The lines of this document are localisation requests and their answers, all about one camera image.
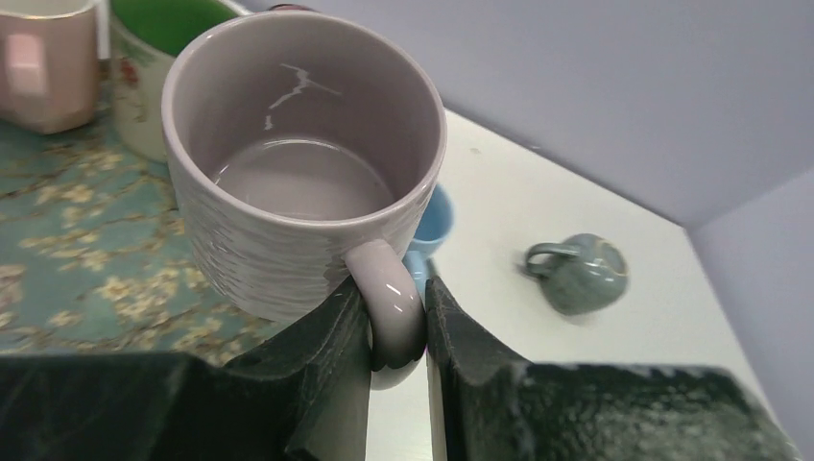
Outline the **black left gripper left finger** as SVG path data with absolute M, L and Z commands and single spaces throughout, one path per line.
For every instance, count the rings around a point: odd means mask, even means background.
M 1 360 L 5 460 L 362 460 L 369 320 L 344 281 L 263 344 L 214 366 L 185 352 Z

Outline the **cream floral mug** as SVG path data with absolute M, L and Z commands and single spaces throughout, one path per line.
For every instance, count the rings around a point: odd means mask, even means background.
M 128 149 L 166 161 L 161 92 L 175 58 L 210 28 L 249 12 L 233 1 L 109 2 L 113 127 Z

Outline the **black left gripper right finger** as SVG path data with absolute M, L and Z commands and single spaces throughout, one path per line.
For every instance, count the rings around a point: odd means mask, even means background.
M 758 399 L 721 368 L 533 362 L 425 289 L 437 460 L 797 460 Z

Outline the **lilac ribbed mug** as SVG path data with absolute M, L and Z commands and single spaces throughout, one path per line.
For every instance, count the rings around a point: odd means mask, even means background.
M 336 16 L 243 15 L 180 52 L 161 121 L 186 233 L 219 293 L 294 322 L 351 279 L 369 317 L 372 387 L 415 370 L 426 316 L 403 257 L 447 125 L 413 58 Z

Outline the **light blue ribbed mug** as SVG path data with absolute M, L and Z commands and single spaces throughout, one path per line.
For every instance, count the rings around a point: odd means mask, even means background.
M 450 198 L 439 184 L 423 212 L 415 235 L 402 263 L 408 269 L 422 300 L 425 286 L 431 277 L 430 258 L 446 240 L 454 226 L 454 212 Z

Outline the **grey-blue round mug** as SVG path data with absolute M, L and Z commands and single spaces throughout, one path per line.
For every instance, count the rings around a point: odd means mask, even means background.
M 545 299 L 566 316 L 586 315 L 617 302 L 630 281 L 630 266 L 609 240 L 579 233 L 560 243 L 538 243 L 525 252 L 525 271 Z

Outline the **faceted pink mug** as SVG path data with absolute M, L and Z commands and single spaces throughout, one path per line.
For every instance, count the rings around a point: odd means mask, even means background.
M 96 1 L 1 3 L 1 119 L 61 133 L 94 117 L 100 70 Z

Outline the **speckled dark pink mug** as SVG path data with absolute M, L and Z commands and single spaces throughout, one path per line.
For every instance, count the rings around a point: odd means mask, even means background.
M 277 4 L 267 9 L 269 12 L 317 12 L 316 10 L 298 4 Z

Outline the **blue floral blossom tray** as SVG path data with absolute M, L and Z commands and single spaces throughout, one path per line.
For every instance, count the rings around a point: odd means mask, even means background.
M 1 126 L 1 353 L 180 351 L 222 365 L 282 330 L 228 303 L 194 262 L 167 168 L 93 120 Z

